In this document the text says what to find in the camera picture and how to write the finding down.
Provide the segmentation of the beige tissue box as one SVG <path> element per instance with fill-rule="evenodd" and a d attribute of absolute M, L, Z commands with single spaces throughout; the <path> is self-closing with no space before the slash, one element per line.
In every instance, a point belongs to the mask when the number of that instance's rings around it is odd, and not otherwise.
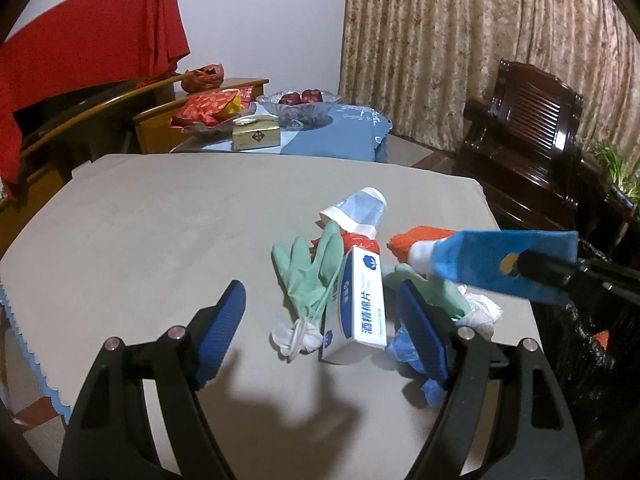
<path fill-rule="evenodd" d="M 233 151 L 275 148 L 281 145 L 280 124 L 276 116 L 250 115 L 235 119 L 233 123 Z"/>

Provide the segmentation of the grey table mat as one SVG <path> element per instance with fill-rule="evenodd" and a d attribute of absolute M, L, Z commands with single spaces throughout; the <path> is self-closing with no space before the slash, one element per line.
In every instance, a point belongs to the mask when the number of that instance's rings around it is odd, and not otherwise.
<path fill-rule="evenodd" d="M 372 186 L 378 240 L 415 226 L 492 230 L 469 179 L 375 162 L 258 154 L 106 156 L 81 170 L 1 261 L 18 330 L 73 405 L 111 336 L 145 342 L 216 304 L 233 280 L 247 307 L 224 366 L 200 393 L 240 479 L 401 479 L 433 425 L 419 382 L 385 355 L 283 362 L 288 320 L 274 244 L 318 235 L 322 209 Z"/>

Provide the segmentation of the potted green plant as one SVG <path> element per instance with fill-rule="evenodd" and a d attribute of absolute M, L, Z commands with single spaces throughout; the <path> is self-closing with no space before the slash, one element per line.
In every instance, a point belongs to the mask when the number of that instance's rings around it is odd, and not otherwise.
<path fill-rule="evenodd" d="M 627 157 L 616 144 L 610 141 L 592 141 L 586 145 L 614 188 L 631 203 L 639 205 L 639 174 L 632 169 Z"/>

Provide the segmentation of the glass fruit bowl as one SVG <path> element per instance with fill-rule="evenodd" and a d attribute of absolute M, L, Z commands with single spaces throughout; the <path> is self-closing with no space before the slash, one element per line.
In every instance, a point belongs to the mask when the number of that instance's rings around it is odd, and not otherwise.
<path fill-rule="evenodd" d="M 320 89 L 287 91 L 258 96 L 256 103 L 270 115 L 276 116 L 285 129 L 309 129 L 317 127 L 342 98 Z"/>

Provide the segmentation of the wooden chair frame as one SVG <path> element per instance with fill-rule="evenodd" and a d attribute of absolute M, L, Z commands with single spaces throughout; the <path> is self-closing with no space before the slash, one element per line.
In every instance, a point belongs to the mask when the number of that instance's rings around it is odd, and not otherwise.
<path fill-rule="evenodd" d="M 18 113 L 26 138 L 15 183 L 1 197 L 1 250 L 6 252 L 40 209 L 70 182 L 72 171 L 105 154 L 140 151 L 134 116 L 175 97 L 175 85 L 189 73 L 173 72 L 150 82 L 141 79 L 78 90 Z"/>

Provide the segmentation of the beige patterned curtain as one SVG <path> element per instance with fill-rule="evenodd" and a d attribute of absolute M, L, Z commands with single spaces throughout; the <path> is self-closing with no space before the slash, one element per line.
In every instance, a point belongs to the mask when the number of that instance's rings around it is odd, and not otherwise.
<path fill-rule="evenodd" d="M 585 100 L 579 139 L 638 162 L 639 40 L 614 0 L 346 0 L 341 95 L 416 142 L 455 150 L 501 60 L 560 78 Z"/>

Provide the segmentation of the red snack packages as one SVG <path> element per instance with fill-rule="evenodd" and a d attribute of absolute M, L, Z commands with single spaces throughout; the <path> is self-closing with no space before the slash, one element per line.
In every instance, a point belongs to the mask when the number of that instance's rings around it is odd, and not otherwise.
<path fill-rule="evenodd" d="M 190 96 L 183 107 L 171 116 L 171 128 L 193 126 L 197 122 L 213 127 L 238 117 L 252 102 L 253 87 L 210 90 Z"/>

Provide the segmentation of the blue tablecloth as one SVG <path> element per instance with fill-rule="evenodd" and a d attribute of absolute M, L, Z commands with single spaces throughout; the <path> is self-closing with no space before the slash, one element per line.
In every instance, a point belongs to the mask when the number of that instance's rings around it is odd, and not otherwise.
<path fill-rule="evenodd" d="M 281 143 L 249 153 L 282 154 L 386 162 L 386 136 L 393 123 L 370 107 L 337 105 L 307 130 L 281 130 Z"/>

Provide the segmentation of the crumpled blue plastic glove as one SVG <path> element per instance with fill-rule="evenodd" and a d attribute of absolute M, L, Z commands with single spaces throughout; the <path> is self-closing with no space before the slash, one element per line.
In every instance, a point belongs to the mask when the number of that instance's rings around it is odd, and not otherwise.
<path fill-rule="evenodd" d="M 427 374 L 404 324 L 400 324 L 395 335 L 390 340 L 387 346 L 387 354 L 394 361 L 409 365 L 425 379 L 421 386 L 421 391 L 428 406 L 439 408 L 444 403 L 447 394 L 446 390 Z"/>

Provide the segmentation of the white tissue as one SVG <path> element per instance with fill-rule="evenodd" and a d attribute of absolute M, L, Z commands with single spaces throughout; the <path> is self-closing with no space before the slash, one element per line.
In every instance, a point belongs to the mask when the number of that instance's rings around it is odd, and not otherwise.
<path fill-rule="evenodd" d="M 469 292 L 464 285 L 458 286 L 459 292 L 470 306 L 470 312 L 457 320 L 457 326 L 469 326 L 486 340 L 491 340 L 497 322 L 502 318 L 503 310 L 489 297 Z"/>

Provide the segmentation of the white blue alcohol pad box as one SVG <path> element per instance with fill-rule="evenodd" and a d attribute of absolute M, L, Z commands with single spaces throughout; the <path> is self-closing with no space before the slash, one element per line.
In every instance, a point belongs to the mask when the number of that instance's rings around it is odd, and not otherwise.
<path fill-rule="evenodd" d="M 362 361 L 387 344 L 380 256 L 354 246 L 345 256 L 323 320 L 320 359 L 337 365 Z"/>

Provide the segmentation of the green rubber glove left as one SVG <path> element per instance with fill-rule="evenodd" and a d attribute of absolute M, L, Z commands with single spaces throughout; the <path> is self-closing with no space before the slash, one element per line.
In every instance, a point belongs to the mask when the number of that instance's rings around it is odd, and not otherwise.
<path fill-rule="evenodd" d="M 314 256 L 298 236 L 290 248 L 274 244 L 271 258 L 297 317 L 319 327 L 344 258 L 341 228 L 334 221 L 324 227 Z"/>

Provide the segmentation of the blue white paper cup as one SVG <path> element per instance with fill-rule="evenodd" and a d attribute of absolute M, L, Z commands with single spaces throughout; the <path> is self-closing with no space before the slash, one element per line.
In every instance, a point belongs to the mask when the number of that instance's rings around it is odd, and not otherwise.
<path fill-rule="evenodd" d="M 339 203 L 319 212 L 323 224 L 335 222 L 343 232 L 375 240 L 387 203 L 376 188 L 362 188 Z"/>

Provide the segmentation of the red cloth cover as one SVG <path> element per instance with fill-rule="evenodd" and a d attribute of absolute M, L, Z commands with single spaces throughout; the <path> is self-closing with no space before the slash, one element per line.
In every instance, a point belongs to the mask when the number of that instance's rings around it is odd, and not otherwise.
<path fill-rule="evenodd" d="M 190 52 L 178 0 L 65 0 L 1 47 L 1 182 L 20 180 L 15 112 L 68 92 L 176 69 Z"/>

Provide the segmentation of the orange foam net sleeve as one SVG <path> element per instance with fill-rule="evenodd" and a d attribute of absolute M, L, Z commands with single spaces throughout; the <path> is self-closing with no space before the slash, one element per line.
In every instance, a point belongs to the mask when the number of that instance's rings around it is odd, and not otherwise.
<path fill-rule="evenodd" d="M 442 240 L 452 234 L 456 234 L 456 231 L 434 226 L 416 226 L 408 232 L 392 236 L 386 246 L 400 263 L 408 263 L 410 248 L 414 243 Z"/>

